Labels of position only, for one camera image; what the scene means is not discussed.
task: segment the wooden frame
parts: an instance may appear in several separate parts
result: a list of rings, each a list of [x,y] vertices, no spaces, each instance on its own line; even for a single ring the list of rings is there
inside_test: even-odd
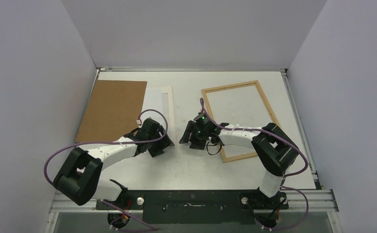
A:
[[[277,125],[279,125],[277,117],[274,114],[274,111],[271,108],[271,105],[268,102],[267,97],[265,96],[265,94],[264,94],[264,92],[263,92],[263,90],[260,86],[260,83],[257,80],[245,82],[245,83],[236,83],[236,84],[230,84],[230,85],[225,85],[225,86],[217,86],[217,87],[202,89],[201,92],[202,92],[202,96],[204,98],[204,103],[205,103],[205,106],[207,108],[207,112],[211,116],[211,118],[214,119],[214,116],[213,116],[213,112],[211,110],[210,103],[209,103],[208,98],[207,98],[207,93],[216,92],[216,91],[224,91],[224,90],[235,89],[235,88],[246,87],[246,86],[255,86],[256,87],[256,89],[257,89],[257,91],[258,91],[258,93],[259,93],[259,95],[260,95],[260,97],[261,97],[261,99],[264,103],[264,106],[265,106],[268,114],[270,115],[271,120],[274,123],[276,123]],[[226,154],[224,152],[224,149],[221,149],[220,154],[221,154],[221,158],[223,160],[223,163],[257,156],[256,152],[252,152],[252,153],[240,154],[240,155],[236,155],[236,156],[227,158]]]

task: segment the black mounting plate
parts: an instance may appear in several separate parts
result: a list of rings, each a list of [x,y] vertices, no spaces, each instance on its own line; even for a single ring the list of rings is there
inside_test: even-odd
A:
[[[279,203],[275,199],[257,196],[257,190],[127,190],[125,193],[131,199],[130,210],[143,209],[143,221],[150,224],[219,224],[223,222],[238,222],[240,224],[255,224],[255,218],[249,208],[241,204],[241,198],[247,197],[253,206],[272,210]],[[138,197],[144,198],[143,205],[137,205]],[[124,201],[112,201],[112,204],[125,208]],[[100,201],[97,210],[114,210]]]
[[[274,210],[274,208],[276,208],[277,205],[281,203],[280,198],[287,198],[286,194],[283,192],[278,192],[272,198],[268,198],[258,190],[253,190],[251,192],[241,192],[239,199],[241,200],[244,197],[248,198],[248,204],[241,203],[242,210],[249,210],[250,207],[253,210]],[[288,208],[288,202],[286,204],[280,205],[279,207],[279,209],[281,210],[286,210]]]
[[[137,198],[145,198],[144,191],[129,191],[121,192],[120,196],[115,201],[110,201],[111,204],[120,207],[121,209],[125,209],[128,206],[128,200],[131,201],[131,205],[128,208],[129,210],[142,210],[144,208],[143,205],[137,204]],[[97,200],[96,203],[97,210],[114,210],[114,208],[102,203],[100,200]]]

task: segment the gray wall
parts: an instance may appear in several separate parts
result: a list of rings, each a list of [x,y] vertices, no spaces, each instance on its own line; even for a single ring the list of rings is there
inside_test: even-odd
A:
[[[288,75],[343,231],[377,232],[377,0],[328,0]]]
[[[0,233],[43,231],[95,72],[59,0],[0,0]]]
[[[98,67],[285,68],[326,0],[62,0]]]

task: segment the empty picture frame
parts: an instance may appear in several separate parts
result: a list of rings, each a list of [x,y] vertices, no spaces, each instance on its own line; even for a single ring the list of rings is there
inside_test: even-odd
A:
[[[244,127],[279,125],[258,81],[202,89],[205,106],[216,122]],[[220,151],[224,163],[257,156],[254,149],[227,145]]]

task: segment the red wire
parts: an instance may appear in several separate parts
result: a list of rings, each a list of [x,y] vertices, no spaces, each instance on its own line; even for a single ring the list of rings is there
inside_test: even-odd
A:
[[[131,206],[131,200],[128,200],[128,206],[124,210],[128,210],[130,206]]]

